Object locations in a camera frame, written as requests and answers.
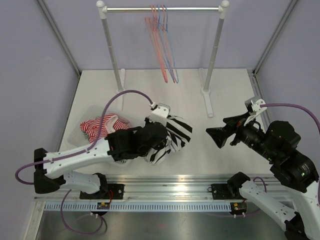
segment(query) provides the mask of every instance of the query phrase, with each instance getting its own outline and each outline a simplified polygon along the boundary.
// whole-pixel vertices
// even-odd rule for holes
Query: white pipe connector
[[[106,14],[103,12],[103,9],[104,9],[104,7],[105,7],[104,1],[101,1],[101,0],[97,1],[97,2],[96,2],[96,6],[98,7],[100,18],[101,18],[101,19],[106,19],[107,16],[106,16]]]
[[[229,7],[229,1],[223,0],[219,6],[220,19],[225,19],[227,14],[227,8]]]

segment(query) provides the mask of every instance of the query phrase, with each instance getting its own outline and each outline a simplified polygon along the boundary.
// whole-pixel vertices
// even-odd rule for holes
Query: white basket
[[[100,118],[102,115],[102,112],[104,110],[104,107],[92,104],[88,107],[86,111],[83,111],[82,114],[79,116],[79,121],[77,124],[75,124],[73,130],[71,131],[69,137],[67,138],[67,142],[71,145],[73,145],[75,148],[81,147],[84,145],[89,144],[89,140],[85,138],[84,133],[80,129],[80,124],[88,121],[88,120],[94,120],[95,118]],[[105,114],[116,114],[118,116],[118,120],[127,124],[129,128],[134,128],[141,126],[143,127],[145,124],[143,121],[139,121],[135,119],[134,117],[130,117],[129,115],[125,114],[123,111],[114,110],[112,108],[109,108]],[[120,167],[126,166],[130,161],[128,160],[126,163],[115,164]]]

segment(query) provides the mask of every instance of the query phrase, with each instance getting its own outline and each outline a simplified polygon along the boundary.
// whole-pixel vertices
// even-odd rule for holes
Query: gray floor
[[[94,231],[100,221],[92,216],[73,222],[85,212],[65,212],[77,231]],[[285,240],[284,232],[265,213],[234,219],[228,213],[206,212],[108,212],[105,227],[93,236],[65,229],[57,211],[46,211],[37,240]]]

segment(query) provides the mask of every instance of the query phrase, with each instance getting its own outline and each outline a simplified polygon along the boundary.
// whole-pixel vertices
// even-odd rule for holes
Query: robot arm
[[[96,199],[108,193],[106,176],[100,173],[84,174],[73,170],[98,163],[112,163],[144,157],[150,149],[166,146],[167,117],[170,108],[164,104],[151,106],[144,127],[118,130],[91,144],[63,152],[34,151],[34,161],[48,162],[35,166],[34,189],[38,194],[52,193],[59,189],[82,191]]]
[[[266,132],[255,118],[265,111],[262,99],[246,101],[248,112],[224,118],[224,127],[207,128],[219,148],[235,134],[231,146],[242,142],[271,164],[270,171],[290,193],[297,212],[261,191],[250,178],[239,172],[228,180],[234,197],[252,201],[285,231],[288,240],[320,239],[320,207],[318,200],[319,175],[314,163],[296,150],[301,137],[286,121],[274,121]]]

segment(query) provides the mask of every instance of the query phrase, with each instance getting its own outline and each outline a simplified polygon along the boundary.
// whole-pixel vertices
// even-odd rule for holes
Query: white table
[[[254,96],[246,69],[215,69],[211,81],[213,118],[207,117],[204,99],[200,93],[198,69],[179,69],[179,84],[163,80],[158,69],[126,70],[126,90],[139,90],[156,103],[171,107],[171,114],[188,120],[193,126],[191,142],[180,152],[169,154],[160,165],[151,166],[143,158],[131,160],[126,167],[108,163],[94,164],[78,169],[82,173],[103,173],[130,176],[177,176],[177,175],[233,175],[239,171],[246,174],[271,175],[267,160],[243,143],[219,149],[206,128],[224,126],[223,118],[245,113],[245,100]],[[112,70],[84,70],[75,94],[60,151],[73,148],[67,141],[80,114],[90,105],[105,106],[116,93],[116,81]],[[142,121],[150,114],[148,101],[134,93],[124,97],[123,111]]]

